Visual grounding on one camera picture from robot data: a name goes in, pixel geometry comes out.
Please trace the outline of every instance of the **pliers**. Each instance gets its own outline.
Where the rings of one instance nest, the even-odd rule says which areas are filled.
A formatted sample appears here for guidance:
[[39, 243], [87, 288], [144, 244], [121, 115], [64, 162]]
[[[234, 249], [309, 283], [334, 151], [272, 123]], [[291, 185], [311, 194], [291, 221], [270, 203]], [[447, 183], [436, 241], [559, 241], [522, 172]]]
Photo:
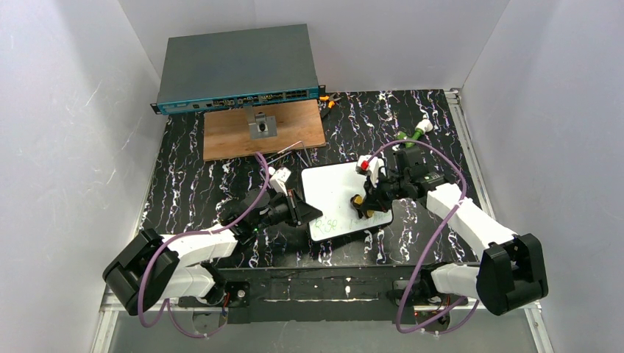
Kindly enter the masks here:
[[329, 115], [331, 108], [336, 105], [336, 102], [340, 100], [342, 97], [337, 97], [337, 93], [332, 93], [331, 96], [322, 96], [319, 97], [320, 101], [327, 101], [327, 107], [321, 110], [321, 119], [324, 119]]

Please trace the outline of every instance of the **black marble surface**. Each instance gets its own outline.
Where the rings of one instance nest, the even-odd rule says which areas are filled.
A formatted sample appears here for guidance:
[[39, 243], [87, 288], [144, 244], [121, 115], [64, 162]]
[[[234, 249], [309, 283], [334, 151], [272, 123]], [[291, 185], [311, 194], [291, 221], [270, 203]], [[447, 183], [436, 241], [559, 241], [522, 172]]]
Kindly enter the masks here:
[[[313, 165], [357, 160], [393, 140], [401, 129], [408, 135], [423, 118], [434, 130], [421, 140], [441, 150], [465, 173], [468, 197], [478, 205], [475, 186], [442, 90], [408, 90], [340, 93], [340, 105], [323, 121], [327, 146], [309, 149]], [[194, 113], [169, 116], [155, 174], [143, 213], [143, 227], [160, 234], [174, 234], [213, 226], [219, 215], [262, 184], [254, 157], [204, 163], [204, 119]], [[393, 166], [391, 151], [388, 162]], [[451, 180], [448, 165], [427, 153], [427, 162]], [[304, 164], [295, 153], [273, 164], [293, 171], [299, 184]], [[394, 202], [394, 221], [379, 232], [359, 232], [314, 243], [306, 227], [279, 225], [265, 229], [255, 242], [231, 257], [220, 259], [219, 268], [313, 268], [319, 266], [413, 265], [441, 220], [409, 200]], [[475, 256], [454, 231], [446, 228], [425, 263], [473, 261]]]

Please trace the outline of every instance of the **wire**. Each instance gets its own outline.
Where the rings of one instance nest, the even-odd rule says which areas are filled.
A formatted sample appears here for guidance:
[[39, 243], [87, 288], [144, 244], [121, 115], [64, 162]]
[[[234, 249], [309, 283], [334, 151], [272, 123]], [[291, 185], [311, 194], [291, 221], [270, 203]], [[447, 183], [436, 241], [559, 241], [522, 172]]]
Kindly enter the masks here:
[[[455, 206], [451, 209], [451, 211], [448, 213], [448, 215], [446, 217], [444, 217], [444, 219], [442, 220], [442, 223], [440, 223], [440, 225], [438, 226], [436, 231], [433, 232], [433, 234], [431, 235], [431, 239], [429, 239], [429, 241], [427, 242], [427, 245], [422, 250], [420, 258], [418, 259], [418, 262], [416, 263], [416, 267], [414, 267], [414, 271], [412, 272], [411, 277], [410, 277], [410, 279], [408, 281], [408, 284], [407, 284], [407, 288], [411, 288], [414, 285], [414, 282], [416, 281], [416, 276], [418, 275], [418, 272], [420, 271], [420, 268], [422, 267], [422, 263], [425, 261], [425, 255], [431, 250], [431, 246], [433, 246], [433, 243], [436, 242], [437, 237], [440, 235], [440, 233], [442, 233], [442, 230], [444, 229], [444, 226], [446, 226], [447, 223], [449, 222], [449, 220], [455, 215], [455, 213], [457, 212], [457, 209], [461, 206], [462, 201], [466, 198], [467, 182], [466, 182], [466, 177], [464, 177], [464, 175], [461, 173], [459, 168], [457, 168], [455, 163], [453, 163], [450, 159], [448, 159], [448, 157], [446, 157], [442, 152], [440, 152], [438, 149], [435, 149], [434, 147], [432, 147], [432, 146], [430, 146], [430, 145], [428, 145], [428, 144], [426, 144], [424, 142], [420, 142], [418, 140], [413, 140], [413, 139], [410, 139], [410, 138], [407, 138], [405, 140], [395, 140], [395, 141], [391, 141], [391, 142], [386, 143], [385, 145], [381, 146], [377, 151], [375, 151], [371, 155], [371, 157], [368, 159], [367, 162], [370, 163], [371, 160], [375, 156], [377, 156], [379, 153], [381, 153], [384, 149], [386, 149], [386, 148], [388, 148], [390, 146], [397, 145], [399, 143], [405, 143], [405, 142], [415, 143], [416, 145], [425, 147], [426, 149], [431, 150], [434, 154], [437, 154], [438, 157], [440, 157], [443, 161], [445, 161], [452, 168], [453, 172], [455, 172], [455, 174], [457, 174], [457, 177], [459, 178], [459, 180], [461, 182], [461, 195], [459, 196], [459, 200], [458, 200], [457, 204], [455, 204]], [[401, 318], [403, 316], [403, 309], [405, 309], [405, 303], [407, 302], [407, 299], [408, 299], [408, 294], [409, 294], [409, 290], [406, 290], [406, 291], [403, 292], [403, 296], [401, 297], [401, 301], [399, 303], [399, 310], [397, 311], [397, 317], [395, 319], [395, 322], [396, 322], [395, 325], [397, 327], [397, 331], [399, 331], [401, 333], [411, 333], [411, 332], [417, 331], [419, 329], [424, 329], [428, 324], [431, 324], [432, 322], [434, 322], [438, 318], [441, 318], [442, 316], [446, 315], [449, 311], [451, 311], [454, 307], [458, 306], [466, 298], [465, 296], [460, 297], [459, 299], [457, 299], [457, 301], [455, 301], [451, 305], [448, 305], [443, 311], [441, 311], [440, 313], [437, 313], [436, 315], [432, 316], [428, 320], [425, 320], [425, 321], [421, 322], [420, 324], [417, 324], [415, 327], [403, 328], [403, 327], [401, 327]], [[475, 310], [477, 309], [478, 305], [479, 305], [479, 301], [477, 300], [476, 303], [475, 303], [475, 306], [472, 308], [472, 310], [470, 310], [470, 313], [468, 313], [466, 318], [464, 320], [462, 320], [459, 324], [457, 324], [454, 327], [452, 327], [450, 329], [447, 329], [445, 331], [436, 332], [436, 333], [437, 334], [444, 334], [444, 333], [450, 333], [450, 332], [455, 331], [456, 329], [458, 329], [459, 327], [464, 325], [466, 323], [466, 321], [468, 321], [468, 319], [470, 319], [470, 317], [472, 317], [472, 314], [475, 312]]]
[[[241, 219], [245, 218], [253, 210], [255, 205], [260, 201], [260, 198], [266, 192], [266, 188], [269, 186], [269, 178], [270, 178], [269, 166], [266, 164], [266, 160], [264, 159], [264, 156], [260, 152], [255, 152], [255, 157], [256, 157], [256, 160], [258, 160], [258, 162], [262, 166], [262, 168], [264, 168], [265, 178], [264, 178], [264, 183], [262, 185], [262, 188], [260, 189], [260, 193], [255, 198], [254, 202], [252, 202], [252, 204], [249, 206], [249, 208], [247, 208], [245, 210], [245, 212], [243, 212], [232, 223], [228, 224], [227, 226], [224, 226], [223, 228], [217, 229], [215, 231], [196, 230], [196, 231], [184, 232], [184, 233], [180, 233], [178, 235], [175, 235], [175, 236], [169, 238], [169, 240], [167, 240], [165, 243], [163, 243], [163, 245], [161, 245], [156, 250], [156, 252], [152, 256], [152, 258], [149, 259], [149, 262], [147, 263], [147, 267], [145, 268], [145, 272], [143, 273], [143, 278], [141, 279], [141, 285], [139, 286], [139, 289], [138, 289], [138, 318], [139, 318], [139, 321], [141, 322], [141, 325], [143, 325], [143, 327], [152, 327], [152, 326], [154, 326], [160, 320], [160, 317], [163, 315], [163, 311], [165, 310], [165, 307], [169, 306], [169, 301], [168, 301], [168, 299], [166, 299], [165, 301], [163, 301], [163, 305], [160, 306], [160, 309], [158, 310], [158, 314], [156, 315], [156, 319], [154, 321], [152, 321], [152, 322], [147, 322], [146, 321], [145, 315], [143, 314], [143, 301], [144, 301], [144, 298], [145, 298], [145, 289], [146, 289], [146, 286], [147, 286], [147, 279], [149, 278], [149, 275], [152, 272], [152, 269], [154, 268], [154, 264], [156, 263], [156, 259], [166, 249], [166, 247], [169, 244], [173, 243], [174, 241], [176, 241], [176, 240], [178, 240], [180, 238], [183, 238], [183, 237], [188, 237], [189, 235], [212, 235], [212, 234], [223, 232], [224, 230], [227, 230], [229, 228], [234, 227], [238, 222], [241, 221]], [[177, 325], [175, 320], [174, 320], [174, 325], [176, 326], [176, 328], [178, 328], [178, 331], [181, 330], [180, 325]]]

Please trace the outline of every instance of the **blue panel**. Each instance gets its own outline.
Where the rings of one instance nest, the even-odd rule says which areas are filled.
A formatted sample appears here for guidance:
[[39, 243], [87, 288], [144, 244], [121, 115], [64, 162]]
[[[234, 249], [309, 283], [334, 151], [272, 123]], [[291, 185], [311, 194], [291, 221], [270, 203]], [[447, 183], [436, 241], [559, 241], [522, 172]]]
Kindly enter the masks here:
[[247, 94], [244, 96], [214, 97], [206, 99], [194, 99], [190, 101], [174, 101], [161, 103], [158, 108], [164, 115], [188, 113], [188, 112], [210, 112], [225, 110], [230, 108], [241, 108], [247, 105], [260, 106], [267, 104], [286, 103], [289, 101], [304, 101], [307, 99], [318, 99], [319, 87], [303, 88], [301, 90], [290, 90], [286, 92], [265, 92]]

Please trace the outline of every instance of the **green marker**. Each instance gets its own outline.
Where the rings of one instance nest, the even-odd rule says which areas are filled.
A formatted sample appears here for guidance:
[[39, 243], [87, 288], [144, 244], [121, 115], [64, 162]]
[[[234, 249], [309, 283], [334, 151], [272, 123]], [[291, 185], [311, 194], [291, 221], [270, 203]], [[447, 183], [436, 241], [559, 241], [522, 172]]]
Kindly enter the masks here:
[[[414, 136], [411, 137], [411, 139], [418, 140], [421, 136], [423, 136], [425, 133], [431, 130], [433, 130], [433, 124], [431, 123], [431, 121], [429, 121], [429, 119], [422, 119], [418, 123], [418, 125], [416, 125], [416, 132], [414, 133]], [[399, 133], [397, 134], [398, 140], [405, 140], [407, 138], [408, 138], [407, 134], [405, 134], [403, 131], [399, 131]], [[405, 147], [407, 149], [412, 147], [413, 145], [414, 143], [412, 142], [405, 143]]]

